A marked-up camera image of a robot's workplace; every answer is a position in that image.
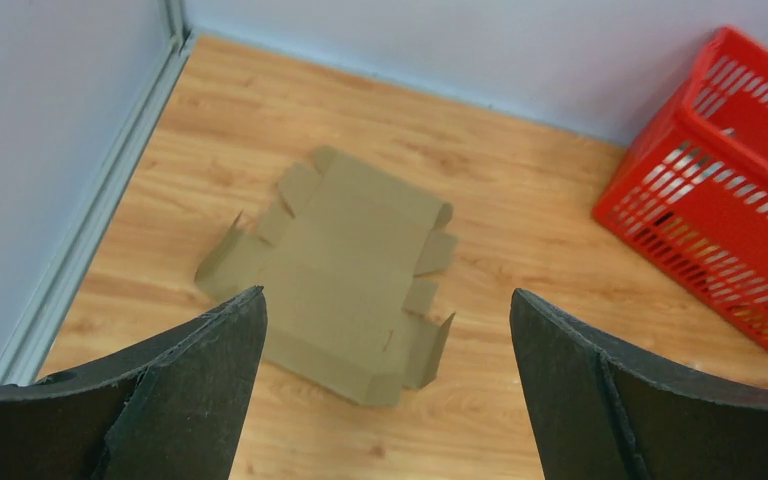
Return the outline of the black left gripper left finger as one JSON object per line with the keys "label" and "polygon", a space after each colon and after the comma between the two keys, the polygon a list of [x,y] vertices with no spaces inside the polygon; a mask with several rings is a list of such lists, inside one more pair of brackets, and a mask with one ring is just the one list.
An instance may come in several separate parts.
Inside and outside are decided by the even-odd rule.
{"label": "black left gripper left finger", "polygon": [[226,479],[267,332],[261,287],[97,360],[0,386],[0,479]]}

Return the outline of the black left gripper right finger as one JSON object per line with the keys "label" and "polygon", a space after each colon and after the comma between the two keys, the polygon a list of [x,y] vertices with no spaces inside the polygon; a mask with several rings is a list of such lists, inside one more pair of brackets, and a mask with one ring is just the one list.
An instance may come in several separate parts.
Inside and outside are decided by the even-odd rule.
{"label": "black left gripper right finger", "polygon": [[548,479],[768,479],[768,390],[668,360],[518,289],[514,355]]}

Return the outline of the brown cardboard paper box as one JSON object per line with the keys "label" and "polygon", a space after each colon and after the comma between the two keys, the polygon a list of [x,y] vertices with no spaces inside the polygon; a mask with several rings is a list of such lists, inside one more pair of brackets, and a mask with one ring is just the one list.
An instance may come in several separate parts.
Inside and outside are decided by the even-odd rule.
{"label": "brown cardboard paper box", "polygon": [[195,284],[264,289],[265,358],[364,406],[437,376],[451,324],[432,319],[452,263],[451,203],[332,146],[288,168],[253,228],[229,226]]}

